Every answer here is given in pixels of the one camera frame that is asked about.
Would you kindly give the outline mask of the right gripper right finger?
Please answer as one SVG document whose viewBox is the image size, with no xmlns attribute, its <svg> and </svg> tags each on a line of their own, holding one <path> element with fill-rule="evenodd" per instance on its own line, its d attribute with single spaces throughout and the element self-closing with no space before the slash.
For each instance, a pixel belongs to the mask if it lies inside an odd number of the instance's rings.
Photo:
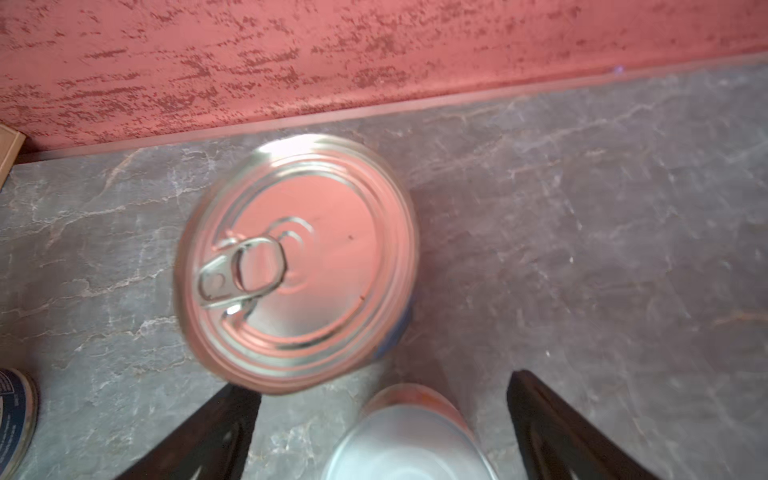
<svg viewBox="0 0 768 480">
<path fill-rule="evenodd" d="M 654 479 L 529 370 L 512 373 L 507 406 L 530 479 Z"/>
</svg>

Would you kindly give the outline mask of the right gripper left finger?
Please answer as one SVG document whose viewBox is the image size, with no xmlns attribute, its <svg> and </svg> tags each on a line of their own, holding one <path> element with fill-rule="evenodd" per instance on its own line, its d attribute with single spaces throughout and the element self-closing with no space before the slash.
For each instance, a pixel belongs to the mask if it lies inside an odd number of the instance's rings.
<svg viewBox="0 0 768 480">
<path fill-rule="evenodd" d="M 121 479 L 240 479 L 262 395 L 228 384 Z"/>
</svg>

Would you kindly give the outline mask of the blue Progresso noodle soup can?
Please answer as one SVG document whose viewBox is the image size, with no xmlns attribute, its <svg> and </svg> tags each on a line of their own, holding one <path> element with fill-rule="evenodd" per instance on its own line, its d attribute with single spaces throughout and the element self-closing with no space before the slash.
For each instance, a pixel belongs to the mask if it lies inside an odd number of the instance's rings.
<svg viewBox="0 0 768 480">
<path fill-rule="evenodd" d="M 209 371 L 272 395 L 375 362 L 405 332 L 418 220 L 389 163 L 302 134 L 263 144 L 211 185 L 177 248 L 175 313 Z"/>
</svg>

